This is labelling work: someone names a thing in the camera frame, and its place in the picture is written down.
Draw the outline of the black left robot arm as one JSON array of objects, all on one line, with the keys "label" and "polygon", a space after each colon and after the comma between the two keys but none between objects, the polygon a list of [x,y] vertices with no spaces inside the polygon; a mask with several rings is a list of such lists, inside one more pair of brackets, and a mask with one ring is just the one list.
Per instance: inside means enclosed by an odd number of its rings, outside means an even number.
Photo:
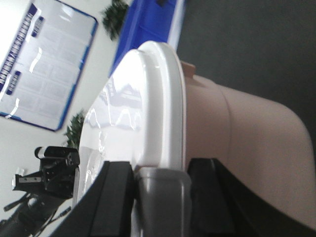
[{"label": "black left robot arm", "polygon": [[[3,237],[37,236],[53,222],[61,204],[79,190],[79,153],[74,148],[38,147],[39,171],[15,175],[13,188],[24,195],[4,209],[12,216],[0,223]],[[62,213],[64,221],[54,237],[127,237],[131,231],[134,175],[126,161],[104,161],[96,179],[74,207]]]}]

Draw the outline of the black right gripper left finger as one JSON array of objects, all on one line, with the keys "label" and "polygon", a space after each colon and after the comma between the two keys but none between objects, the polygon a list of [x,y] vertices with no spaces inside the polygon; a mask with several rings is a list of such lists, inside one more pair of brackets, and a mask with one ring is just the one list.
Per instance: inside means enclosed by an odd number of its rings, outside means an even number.
[{"label": "black right gripper left finger", "polygon": [[134,174],[127,161],[105,161],[100,173],[53,237],[128,237]]}]

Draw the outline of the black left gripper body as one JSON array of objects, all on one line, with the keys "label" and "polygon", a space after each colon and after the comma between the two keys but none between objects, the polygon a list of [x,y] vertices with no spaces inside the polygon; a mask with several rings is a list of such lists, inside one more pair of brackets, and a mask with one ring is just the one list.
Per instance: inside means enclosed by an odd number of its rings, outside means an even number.
[{"label": "black left gripper body", "polygon": [[75,148],[37,147],[39,171],[26,176],[14,175],[12,189],[36,195],[50,195],[61,199],[73,197],[75,172],[79,167],[79,152]]}]

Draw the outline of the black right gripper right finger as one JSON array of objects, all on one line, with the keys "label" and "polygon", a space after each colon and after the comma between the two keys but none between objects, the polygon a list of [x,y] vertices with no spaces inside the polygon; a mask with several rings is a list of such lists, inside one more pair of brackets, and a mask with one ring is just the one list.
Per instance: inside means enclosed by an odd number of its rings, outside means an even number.
[{"label": "black right gripper right finger", "polygon": [[315,230],[264,201],[216,158],[194,158],[192,237],[314,237]]}]

